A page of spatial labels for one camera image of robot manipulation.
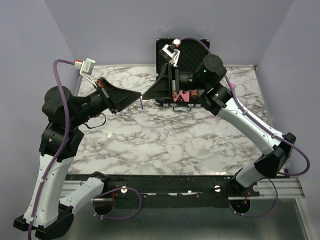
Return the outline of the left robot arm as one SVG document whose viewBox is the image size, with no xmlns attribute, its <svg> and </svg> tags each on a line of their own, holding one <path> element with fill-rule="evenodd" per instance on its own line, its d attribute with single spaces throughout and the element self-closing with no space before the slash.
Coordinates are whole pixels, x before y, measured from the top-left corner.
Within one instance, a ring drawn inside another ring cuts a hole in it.
<svg viewBox="0 0 320 240">
<path fill-rule="evenodd" d="M 118 88 L 105 78 L 97 81 L 94 92 L 85 97 L 74 96 L 62 85 L 49 89 L 44 96 L 42 112 L 48 125 L 39 146 L 39 171 L 32 199 L 26 212 L 14 220 L 14 227 L 40 240 L 64 236 L 76 213 L 93 197 L 107 197 L 111 178 L 93 173 L 78 189 L 61 196 L 68 169 L 84 137 L 80 126 L 105 110 L 116 114 L 141 97 L 137 91 Z"/>
</svg>

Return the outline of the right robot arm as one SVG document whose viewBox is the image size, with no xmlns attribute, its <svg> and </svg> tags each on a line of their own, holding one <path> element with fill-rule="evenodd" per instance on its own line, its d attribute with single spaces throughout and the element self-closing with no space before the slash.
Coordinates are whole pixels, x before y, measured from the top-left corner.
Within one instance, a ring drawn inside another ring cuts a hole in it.
<svg viewBox="0 0 320 240">
<path fill-rule="evenodd" d="M 263 178 L 274 178 L 280 173 L 292 153 L 296 137 L 292 133 L 275 130 L 244 107 L 232 86 L 220 82 L 227 69 L 221 58 L 207 54 L 195 72 L 180 73 L 172 61 L 165 63 L 156 82 L 142 95 L 144 100 L 173 98 L 179 90 L 200 89 L 201 106 L 229 122 L 260 150 L 261 156 L 251 165 L 240 169 L 230 183 L 230 191 L 241 196 L 248 187 Z"/>
</svg>

